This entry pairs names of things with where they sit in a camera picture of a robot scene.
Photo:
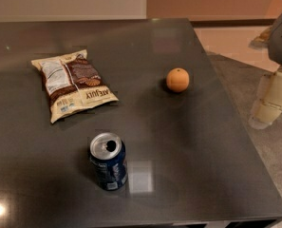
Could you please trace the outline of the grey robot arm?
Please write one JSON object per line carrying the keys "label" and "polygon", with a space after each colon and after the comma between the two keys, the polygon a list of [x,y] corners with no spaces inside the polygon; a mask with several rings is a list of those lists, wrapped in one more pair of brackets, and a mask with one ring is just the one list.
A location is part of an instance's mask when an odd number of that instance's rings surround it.
{"label": "grey robot arm", "polygon": [[265,129],[282,114],[282,13],[269,29],[267,48],[269,59],[279,68],[260,79],[249,119],[254,129]]}

